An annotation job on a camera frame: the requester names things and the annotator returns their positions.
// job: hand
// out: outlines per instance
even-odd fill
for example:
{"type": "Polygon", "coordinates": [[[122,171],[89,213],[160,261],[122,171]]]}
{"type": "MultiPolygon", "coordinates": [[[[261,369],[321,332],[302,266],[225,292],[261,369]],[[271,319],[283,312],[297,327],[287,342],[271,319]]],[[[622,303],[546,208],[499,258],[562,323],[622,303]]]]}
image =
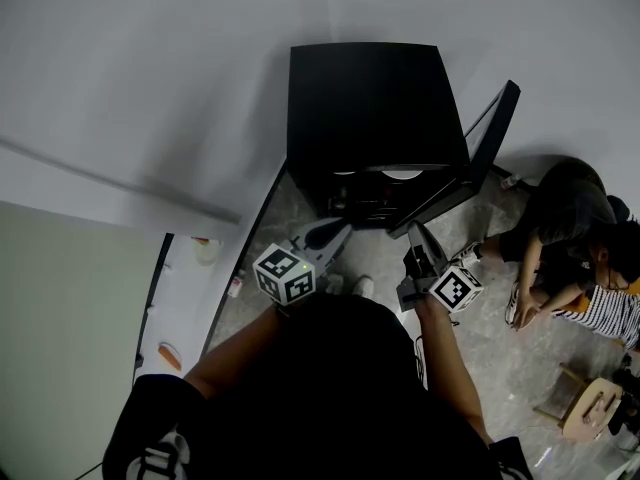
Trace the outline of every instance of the hand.
{"type": "Polygon", "coordinates": [[[518,295],[516,314],[513,319],[512,327],[516,331],[526,327],[539,312],[540,306],[531,293],[529,291],[521,291],[518,295]]]}
{"type": "Polygon", "coordinates": [[[449,318],[449,310],[431,294],[416,302],[415,310],[420,320],[437,315],[445,315],[449,318]]]}

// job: small object on floor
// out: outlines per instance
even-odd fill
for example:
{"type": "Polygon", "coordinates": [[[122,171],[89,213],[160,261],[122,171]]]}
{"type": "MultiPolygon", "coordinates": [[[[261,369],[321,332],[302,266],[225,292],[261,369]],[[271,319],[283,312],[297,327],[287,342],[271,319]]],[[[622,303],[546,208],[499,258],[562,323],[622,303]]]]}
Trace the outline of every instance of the small object on floor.
{"type": "Polygon", "coordinates": [[[508,325],[513,325],[513,321],[516,318],[516,309],[518,307],[518,291],[520,290],[520,283],[516,281],[511,287],[511,295],[509,295],[509,303],[507,309],[504,312],[504,321],[508,325]]]}
{"type": "Polygon", "coordinates": [[[325,290],[329,295],[340,295],[344,288],[344,277],[340,274],[329,274],[325,276],[327,288],[325,290]]]}
{"type": "Polygon", "coordinates": [[[502,188],[502,190],[509,190],[515,187],[521,179],[522,177],[519,174],[512,174],[500,182],[500,188],[502,188]]]}
{"type": "Polygon", "coordinates": [[[456,267],[469,268],[479,263],[481,258],[478,252],[479,247],[480,242],[471,242],[451,259],[451,264],[456,267]]]}
{"type": "Polygon", "coordinates": [[[244,284],[244,275],[245,271],[240,269],[238,273],[233,276],[231,280],[231,284],[229,285],[229,289],[227,290],[227,295],[229,297],[233,297],[234,299],[240,295],[240,290],[242,289],[242,285],[244,284]]]}
{"type": "Polygon", "coordinates": [[[364,297],[365,299],[372,299],[374,287],[375,284],[373,282],[373,279],[371,279],[369,276],[361,276],[356,281],[351,294],[357,295],[358,297],[364,297]]]}
{"type": "Polygon", "coordinates": [[[179,372],[182,371],[182,358],[178,351],[169,345],[167,342],[162,342],[158,345],[158,353],[164,357],[167,362],[173,366],[179,372]]]}

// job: cable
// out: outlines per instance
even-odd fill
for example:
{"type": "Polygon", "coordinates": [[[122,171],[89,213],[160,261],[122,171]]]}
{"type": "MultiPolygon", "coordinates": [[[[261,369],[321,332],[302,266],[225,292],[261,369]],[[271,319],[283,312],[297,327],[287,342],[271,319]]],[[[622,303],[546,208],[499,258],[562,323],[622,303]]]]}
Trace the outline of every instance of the cable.
{"type": "Polygon", "coordinates": [[[102,466],[102,462],[100,464],[96,464],[89,471],[86,471],[85,473],[82,473],[79,477],[75,478],[74,480],[80,480],[81,478],[84,478],[85,476],[87,476],[92,471],[95,471],[96,469],[98,469],[100,466],[102,466]]]}

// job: dark hair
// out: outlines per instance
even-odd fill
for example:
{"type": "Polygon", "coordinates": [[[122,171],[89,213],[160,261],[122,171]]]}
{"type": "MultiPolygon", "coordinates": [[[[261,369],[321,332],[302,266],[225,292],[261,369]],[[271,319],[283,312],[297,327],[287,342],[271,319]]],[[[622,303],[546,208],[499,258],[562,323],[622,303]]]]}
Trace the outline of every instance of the dark hair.
{"type": "Polygon", "coordinates": [[[609,224],[600,236],[609,251],[609,267],[635,283],[640,277],[640,224],[631,220],[609,224]]]}
{"type": "Polygon", "coordinates": [[[624,204],[624,201],[622,199],[616,196],[608,195],[607,201],[609,201],[611,209],[616,216],[616,222],[624,222],[629,219],[631,211],[629,210],[629,207],[624,204]]]}

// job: orange object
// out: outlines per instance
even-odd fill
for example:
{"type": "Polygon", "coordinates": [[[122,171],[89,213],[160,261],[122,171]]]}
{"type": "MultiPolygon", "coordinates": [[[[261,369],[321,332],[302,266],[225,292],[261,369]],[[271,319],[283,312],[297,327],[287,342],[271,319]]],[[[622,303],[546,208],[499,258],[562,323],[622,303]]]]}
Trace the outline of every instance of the orange object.
{"type": "Polygon", "coordinates": [[[562,309],[564,311],[571,311],[572,313],[584,313],[587,309],[589,309],[590,303],[591,301],[589,300],[589,297],[587,297],[583,293],[582,295],[579,295],[578,298],[569,302],[569,304],[567,304],[562,309]]]}
{"type": "Polygon", "coordinates": [[[160,343],[160,345],[158,345],[158,353],[176,370],[179,372],[182,371],[180,354],[178,354],[178,351],[175,348],[168,343],[160,343]]]}

